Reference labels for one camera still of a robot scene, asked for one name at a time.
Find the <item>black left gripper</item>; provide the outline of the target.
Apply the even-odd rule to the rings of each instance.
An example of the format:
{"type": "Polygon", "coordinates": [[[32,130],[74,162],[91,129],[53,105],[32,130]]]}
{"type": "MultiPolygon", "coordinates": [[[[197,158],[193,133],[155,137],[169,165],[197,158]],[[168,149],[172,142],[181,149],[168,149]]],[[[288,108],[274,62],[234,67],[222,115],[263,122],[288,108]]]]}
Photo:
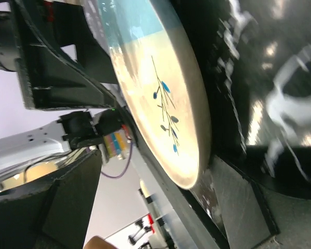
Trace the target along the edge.
{"type": "Polygon", "coordinates": [[[114,68],[81,6],[12,1],[11,18],[10,12],[0,11],[0,70],[17,71],[26,108],[118,105],[106,88],[118,82],[114,68]]]}

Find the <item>cream plate with sprig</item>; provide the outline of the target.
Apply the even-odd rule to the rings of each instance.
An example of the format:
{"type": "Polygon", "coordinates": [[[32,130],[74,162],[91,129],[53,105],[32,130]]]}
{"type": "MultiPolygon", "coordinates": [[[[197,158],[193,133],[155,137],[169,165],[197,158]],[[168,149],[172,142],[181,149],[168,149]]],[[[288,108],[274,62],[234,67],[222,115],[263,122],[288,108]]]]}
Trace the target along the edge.
{"type": "Polygon", "coordinates": [[[98,1],[120,88],[169,178],[192,188],[211,149],[207,94],[194,51],[169,1],[98,1]]]}

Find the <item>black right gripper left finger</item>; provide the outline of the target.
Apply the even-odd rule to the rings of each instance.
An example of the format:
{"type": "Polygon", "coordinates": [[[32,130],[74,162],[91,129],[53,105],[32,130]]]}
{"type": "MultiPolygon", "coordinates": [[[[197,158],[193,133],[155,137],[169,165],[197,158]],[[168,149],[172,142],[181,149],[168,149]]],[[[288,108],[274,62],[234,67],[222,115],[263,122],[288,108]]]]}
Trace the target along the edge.
{"type": "Polygon", "coordinates": [[[0,248],[83,248],[102,168],[93,150],[0,193],[0,248]]]}

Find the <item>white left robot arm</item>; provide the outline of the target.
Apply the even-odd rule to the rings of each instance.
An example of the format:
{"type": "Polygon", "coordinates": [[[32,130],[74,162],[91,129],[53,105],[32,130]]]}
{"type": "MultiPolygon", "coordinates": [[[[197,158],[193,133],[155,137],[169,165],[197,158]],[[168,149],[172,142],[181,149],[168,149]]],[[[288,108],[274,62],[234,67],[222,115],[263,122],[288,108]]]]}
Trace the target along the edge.
{"type": "Polygon", "coordinates": [[[0,11],[0,70],[18,75],[28,109],[67,110],[0,139],[0,176],[101,141],[90,108],[124,105],[97,1],[9,1],[0,11]]]}

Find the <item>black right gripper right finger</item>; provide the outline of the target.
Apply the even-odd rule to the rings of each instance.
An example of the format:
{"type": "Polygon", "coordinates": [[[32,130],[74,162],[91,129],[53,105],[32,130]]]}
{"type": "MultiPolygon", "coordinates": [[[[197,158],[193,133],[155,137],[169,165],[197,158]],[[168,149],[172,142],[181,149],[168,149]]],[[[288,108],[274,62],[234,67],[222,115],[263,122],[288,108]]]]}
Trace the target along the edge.
{"type": "Polygon", "coordinates": [[[229,248],[311,248],[311,200],[248,181],[220,158],[203,172],[196,198],[229,248]]]}

